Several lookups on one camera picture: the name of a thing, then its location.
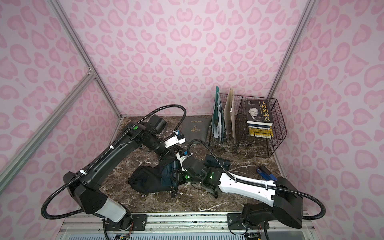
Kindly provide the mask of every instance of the yellow book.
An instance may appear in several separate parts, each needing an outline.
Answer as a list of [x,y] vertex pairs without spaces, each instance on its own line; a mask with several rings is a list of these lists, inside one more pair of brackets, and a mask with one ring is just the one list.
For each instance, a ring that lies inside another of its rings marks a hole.
[[249,135],[250,136],[265,137],[265,138],[272,138],[273,137],[272,127],[270,129],[260,129],[260,128],[248,127],[248,129],[249,129]]

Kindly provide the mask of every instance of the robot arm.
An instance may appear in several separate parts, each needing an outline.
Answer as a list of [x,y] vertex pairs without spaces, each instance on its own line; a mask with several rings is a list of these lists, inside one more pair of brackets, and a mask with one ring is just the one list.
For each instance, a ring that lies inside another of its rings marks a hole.
[[[301,228],[303,198],[295,194],[297,189],[287,179],[282,177],[276,181],[251,179],[225,172],[224,169],[206,167],[192,155],[187,155],[187,151],[178,152],[176,156],[181,162],[185,179],[192,183],[200,183],[214,197],[218,197],[217,192],[221,191],[261,201],[259,204],[244,205],[241,218],[248,228],[256,229],[261,222],[269,220],[279,220],[289,227]],[[291,193],[271,189],[271,187],[287,189]]]
[[[134,124],[131,122],[122,131],[123,133],[117,137],[124,136],[116,147],[114,144],[110,146],[112,151],[104,157],[89,173],[85,174],[74,184],[68,187],[71,197],[81,206],[86,214],[93,214],[101,218],[109,218],[116,223],[116,227],[125,230],[131,225],[131,213],[123,205],[115,202],[107,195],[102,193],[99,188],[108,174],[131,152],[145,145],[150,150],[156,152],[160,156],[167,154],[169,146],[175,143],[183,142],[184,137],[181,134],[175,135],[164,143],[161,143],[156,134],[160,134],[165,127],[165,121],[157,115],[151,117],[148,122],[138,124],[128,134],[125,132]],[[101,153],[89,165],[92,165],[102,155]],[[77,174],[68,172],[63,180],[68,183]]]

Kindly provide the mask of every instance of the black cable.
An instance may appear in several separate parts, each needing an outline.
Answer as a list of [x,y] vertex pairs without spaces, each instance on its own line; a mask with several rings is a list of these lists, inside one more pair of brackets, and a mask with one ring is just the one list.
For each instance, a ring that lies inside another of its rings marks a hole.
[[107,234],[107,229],[106,229],[106,224],[105,224],[105,218],[102,219],[103,221],[103,231],[104,231],[104,236],[106,240],[109,240],[108,234]]
[[236,224],[236,223],[239,223],[239,222],[240,222],[240,221],[234,222],[234,223],[232,223],[231,225],[228,226],[229,232],[231,232],[233,235],[236,235],[236,236],[242,236],[242,235],[245,235],[245,234],[248,232],[248,228],[245,227],[244,225],[243,225],[243,227],[245,227],[245,232],[243,232],[242,234],[234,234],[234,233],[232,232],[232,230],[231,230],[232,225],[233,225],[233,224]]
[[264,221],[264,235],[265,235],[265,239],[266,240],[269,240],[269,237],[268,237],[268,233],[266,231],[266,225],[267,225],[268,221]]
[[296,190],[291,190],[291,189],[287,189],[287,188],[283,188],[283,187],[276,187],[276,186],[271,186],[271,185],[264,185],[264,184],[261,184],[261,183],[257,183],[257,182],[249,182],[247,180],[243,180],[243,179],[238,179],[238,178],[235,178],[233,175],[231,175],[230,172],[228,172],[227,169],[225,169],[225,167],[220,163],[220,161],[217,159],[216,155],[213,153],[212,149],[208,146],[208,144],[200,139],[193,139],[189,144],[188,144],[188,148],[187,148],[187,154],[190,155],[190,147],[192,145],[193,142],[199,142],[201,143],[202,145],[204,145],[204,147],[206,149],[208,149],[208,151],[211,153],[211,155],[215,158],[216,162],[219,164],[219,166],[223,169],[223,171],[225,172],[225,174],[227,174],[228,177],[230,177],[232,180],[236,181],[236,182],[240,182],[240,183],[243,183],[243,184],[247,184],[247,185],[251,185],[251,186],[256,186],[256,187],[262,187],[262,188],[267,188],[267,189],[271,189],[271,190],[278,190],[278,191],[282,191],[282,192],[289,192],[289,193],[292,193],[292,194],[297,194],[299,196],[302,196],[302,197],[306,197],[312,201],[314,201],[316,204],[319,205],[320,207],[320,212],[314,216],[303,216],[303,219],[304,220],[316,220],[316,219],[319,219],[319,218],[322,218],[324,215],[325,215],[325,212],[326,212],[326,209],[325,209],[325,206],[324,204],[317,198],[315,198],[314,196],[311,196],[309,194],[306,194],[305,192],[300,192],[300,191],[296,191]]
[[200,190],[200,191],[204,191],[204,192],[206,192],[206,190],[205,190],[205,189],[198,189],[197,187],[193,186],[193,183],[191,183],[191,186],[192,186],[193,188],[197,189],[197,190]]
[[[143,117],[142,119],[140,119],[138,122],[136,122],[135,124],[133,124],[127,131],[125,131],[125,133],[122,134],[122,136],[113,142],[112,146],[114,148],[117,147],[117,145],[120,143],[120,141],[135,127],[137,126],[139,123],[143,122],[144,120],[146,120],[147,118],[149,118],[150,116],[152,116],[153,114],[157,113],[158,111],[161,111],[161,110],[164,110],[164,109],[167,109],[167,108],[180,108],[183,110],[183,117],[181,118],[181,120],[179,121],[179,123],[176,125],[174,131],[177,131],[177,129],[180,127],[181,123],[184,121],[185,119],[185,116],[187,115],[187,110],[181,106],[181,105],[178,105],[178,104],[170,104],[170,105],[165,105],[165,106],[162,106],[162,107],[159,107],[155,110],[153,110],[152,112],[148,113],[145,117]],[[162,141],[165,142],[167,141],[168,139],[172,138],[173,136],[175,136],[176,133],[172,133],[169,137],[167,137],[165,140]],[[101,154],[101,156],[92,164],[88,165],[88,167],[86,169],[83,169],[85,171],[85,173],[89,173],[94,167],[96,167],[106,156],[108,156],[108,154],[112,151],[112,148],[110,147],[107,147],[103,153]],[[55,220],[55,219],[60,219],[60,218],[65,218],[65,217],[69,217],[69,216],[72,216],[74,214],[78,214],[78,213],[81,213],[81,212],[84,212],[83,209],[80,209],[80,210],[76,210],[76,211],[73,211],[73,212],[68,212],[66,214],[61,214],[61,215],[50,215],[48,212],[47,212],[47,208],[48,208],[48,204],[60,193],[62,192],[64,189],[66,189],[67,187],[69,187],[70,185],[72,185],[74,182],[76,182],[77,180],[79,180],[81,177],[83,177],[84,174],[82,173],[78,173],[76,177],[72,178],[68,183],[64,184],[63,186],[61,186],[59,189],[57,189],[56,191],[54,191],[46,200],[45,202],[43,203],[42,207],[41,207],[41,215],[46,218],[46,219],[51,219],[51,220]]]

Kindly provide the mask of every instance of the blue stapler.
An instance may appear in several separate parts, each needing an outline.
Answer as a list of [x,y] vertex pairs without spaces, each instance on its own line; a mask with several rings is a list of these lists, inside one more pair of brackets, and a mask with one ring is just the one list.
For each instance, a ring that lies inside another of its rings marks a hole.
[[265,179],[265,180],[273,180],[276,181],[277,178],[268,170],[264,165],[261,165],[257,168],[257,172]]

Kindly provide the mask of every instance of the cable tie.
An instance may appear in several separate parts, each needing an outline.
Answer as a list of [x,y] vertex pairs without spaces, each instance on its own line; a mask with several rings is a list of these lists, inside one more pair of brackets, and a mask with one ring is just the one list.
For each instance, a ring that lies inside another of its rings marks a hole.
[[81,172],[82,174],[84,175],[87,175],[88,173],[86,173],[84,170],[80,169],[79,172]]

